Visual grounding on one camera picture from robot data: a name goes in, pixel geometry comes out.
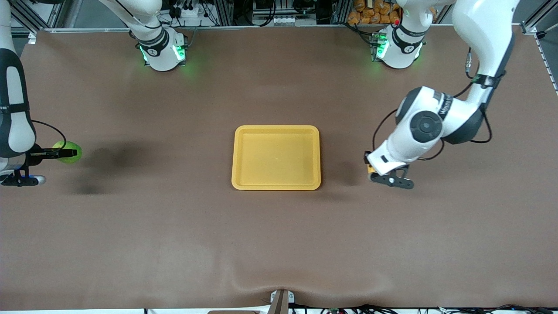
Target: green ball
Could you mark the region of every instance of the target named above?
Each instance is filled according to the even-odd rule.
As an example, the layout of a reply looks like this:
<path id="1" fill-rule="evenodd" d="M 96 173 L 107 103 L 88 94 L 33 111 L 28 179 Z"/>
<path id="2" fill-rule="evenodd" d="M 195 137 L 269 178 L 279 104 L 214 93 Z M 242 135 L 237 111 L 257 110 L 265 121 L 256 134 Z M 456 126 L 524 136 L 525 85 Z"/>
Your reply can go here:
<path id="1" fill-rule="evenodd" d="M 62 147 L 62 145 L 64 145 L 64 141 L 59 141 L 56 144 L 54 144 L 52 146 L 52 148 L 60 148 L 60 147 Z M 78 151 L 78 154 L 76 156 L 73 156 L 73 157 L 58 158 L 58 161 L 60 161 L 62 163 L 65 163 L 65 164 L 73 164 L 74 162 L 81 159 L 81 147 L 79 147 L 78 144 L 76 144 L 74 142 L 67 141 L 66 146 L 64 146 L 64 149 L 75 149 L 75 150 Z"/>

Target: yellow tray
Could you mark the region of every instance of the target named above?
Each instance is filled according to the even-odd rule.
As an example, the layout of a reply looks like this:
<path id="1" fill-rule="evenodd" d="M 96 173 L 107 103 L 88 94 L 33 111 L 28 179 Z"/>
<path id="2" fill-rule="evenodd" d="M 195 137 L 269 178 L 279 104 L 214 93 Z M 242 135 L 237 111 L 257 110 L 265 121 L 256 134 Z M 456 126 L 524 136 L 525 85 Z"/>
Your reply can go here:
<path id="1" fill-rule="evenodd" d="M 311 191 L 320 186 L 320 134 L 311 125 L 243 125 L 234 134 L 233 186 Z"/>

